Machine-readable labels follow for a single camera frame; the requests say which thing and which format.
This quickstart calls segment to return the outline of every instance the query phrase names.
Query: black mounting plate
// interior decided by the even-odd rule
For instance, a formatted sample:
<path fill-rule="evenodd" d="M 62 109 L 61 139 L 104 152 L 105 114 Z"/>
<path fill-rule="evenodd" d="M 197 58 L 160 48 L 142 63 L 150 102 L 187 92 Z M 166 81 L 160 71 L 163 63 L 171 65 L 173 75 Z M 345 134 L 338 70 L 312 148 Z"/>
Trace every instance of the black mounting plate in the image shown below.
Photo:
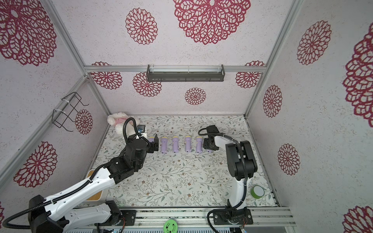
<path fill-rule="evenodd" d="M 136 219 L 136 210 L 121 210 L 123 217 L 126 220 L 125 226 L 133 226 Z M 123 220 L 120 220 L 120 223 L 118 224 L 120 226 L 123 225 Z"/>
<path fill-rule="evenodd" d="M 240 210 L 234 210 L 233 212 L 213 213 L 213 218 L 215 225 L 243 225 L 244 223 L 245 225 L 252 225 L 254 223 L 251 212 L 247 207 Z"/>

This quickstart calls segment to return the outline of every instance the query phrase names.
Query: pink ribbon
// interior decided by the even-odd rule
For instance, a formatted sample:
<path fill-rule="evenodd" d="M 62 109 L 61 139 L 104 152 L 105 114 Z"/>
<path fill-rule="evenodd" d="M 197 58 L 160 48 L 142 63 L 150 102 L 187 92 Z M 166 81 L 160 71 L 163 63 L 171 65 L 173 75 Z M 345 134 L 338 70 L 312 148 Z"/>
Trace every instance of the pink ribbon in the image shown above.
<path fill-rule="evenodd" d="M 117 118 L 117 119 L 115 119 L 115 124 L 114 124 L 114 125 L 122 124 L 122 123 L 124 123 L 126 120 L 127 120 L 127 118 L 124 118 L 124 117 Z"/>

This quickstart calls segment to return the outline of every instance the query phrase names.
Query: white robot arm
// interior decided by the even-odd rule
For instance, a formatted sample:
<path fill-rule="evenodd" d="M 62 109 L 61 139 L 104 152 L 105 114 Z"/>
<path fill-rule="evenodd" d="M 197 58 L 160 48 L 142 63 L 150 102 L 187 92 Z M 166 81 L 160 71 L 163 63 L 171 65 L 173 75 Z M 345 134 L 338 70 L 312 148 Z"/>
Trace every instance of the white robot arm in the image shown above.
<path fill-rule="evenodd" d="M 127 137 L 126 126 L 134 123 L 137 132 Z M 118 157 L 98 166 L 93 174 L 75 185 L 43 198 L 41 195 L 29 201 L 29 209 L 19 212 L 3 221 L 3 226 L 12 229 L 31 229 L 32 233 L 63 233 L 89 224 L 115 225 L 120 222 L 122 213 L 114 201 L 104 204 L 73 209 L 97 192 L 118 184 L 142 168 L 146 154 L 159 149 L 157 135 L 149 142 L 145 125 L 136 126 L 135 119 L 128 118 L 123 125 L 125 148 Z M 15 225 L 11 220 L 28 213 L 30 225 Z"/>
<path fill-rule="evenodd" d="M 126 125 L 132 120 L 134 123 L 134 135 L 127 137 Z M 236 178 L 236 184 L 231 191 L 227 208 L 212 210 L 208 213 L 207 220 L 211 225 L 209 215 L 214 213 L 214 222 L 219 224 L 239 224 L 242 215 L 247 214 L 247 208 L 243 205 L 246 197 L 246 186 L 248 179 L 253 177 L 257 171 L 257 164 L 254 158 L 251 145 L 248 141 L 238 142 L 226 134 L 220 133 L 216 126 L 208 126 L 204 139 L 205 149 L 218 150 L 225 148 L 227 154 L 228 170 L 232 177 Z M 77 184 L 43 198 L 35 196 L 29 202 L 29 209 L 17 213 L 3 221 L 3 226 L 13 229 L 31 229 L 32 233 L 63 233 L 77 227 L 89 224 L 102 224 L 103 226 L 116 225 L 120 222 L 122 213 L 114 201 L 106 201 L 104 204 L 88 208 L 74 209 L 82 201 L 88 199 L 97 192 L 118 184 L 122 180 L 133 175 L 142 168 L 146 154 L 153 153 L 159 149 L 157 135 L 154 142 L 147 140 L 145 125 L 136 126 L 135 119 L 128 118 L 123 126 L 123 135 L 126 147 L 118 157 L 112 158 L 109 162 L 98 166 L 93 174 Z M 28 213 L 30 225 L 15 225 L 9 222 L 19 216 Z"/>

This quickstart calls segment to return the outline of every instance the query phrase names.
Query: cable clip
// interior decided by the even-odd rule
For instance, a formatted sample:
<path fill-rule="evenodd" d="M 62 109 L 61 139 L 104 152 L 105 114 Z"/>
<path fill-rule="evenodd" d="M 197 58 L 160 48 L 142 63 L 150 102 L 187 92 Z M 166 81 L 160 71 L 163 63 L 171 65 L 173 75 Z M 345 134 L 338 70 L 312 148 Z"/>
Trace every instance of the cable clip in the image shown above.
<path fill-rule="evenodd" d="M 55 111 L 61 111 L 61 112 L 63 112 L 64 114 L 66 114 L 65 111 L 62 111 L 62 110 L 59 110 L 59 109 L 55 109 Z"/>

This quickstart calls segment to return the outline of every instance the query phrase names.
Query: floral mat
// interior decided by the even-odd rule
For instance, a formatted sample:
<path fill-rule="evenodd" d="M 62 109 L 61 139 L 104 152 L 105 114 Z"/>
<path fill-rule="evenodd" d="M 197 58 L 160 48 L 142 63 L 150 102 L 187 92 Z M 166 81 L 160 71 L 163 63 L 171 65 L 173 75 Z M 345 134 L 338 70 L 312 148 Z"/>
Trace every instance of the floral mat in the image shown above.
<path fill-rule="evenodd" d="M 247 192 L 247 206 L 276 206 L 262 167 L 252 144 L 251 135 L 243 116 L 140 116 L 146 125 L 147 135 L 158 134 L 168 137 L 167 153 L 160 149 L 147 154 L 144 166 L 138 172 L 109 189 L 107 200 L 114 200 L 119 207 L 124 206 L 224 206 L 232 190 L 234 178 L 227 167 L 225 149 L 197 154 L 196 137 L 198 130 L 208 125 L 216 125 L 238 141 L 250 141 L 258 172 L 254 174 L 248 190 L 254 185 L 265 189 L 265 196 L 254 199 Z M 185 136 L 192 137 L 192 152 L 185 152 Z M 179 152 L 172 152 L 172 137 L 179 137 Z M 118 156 L 124 148 L 123 136 L 111 127 L 106 135 L 93 168 Z"/>

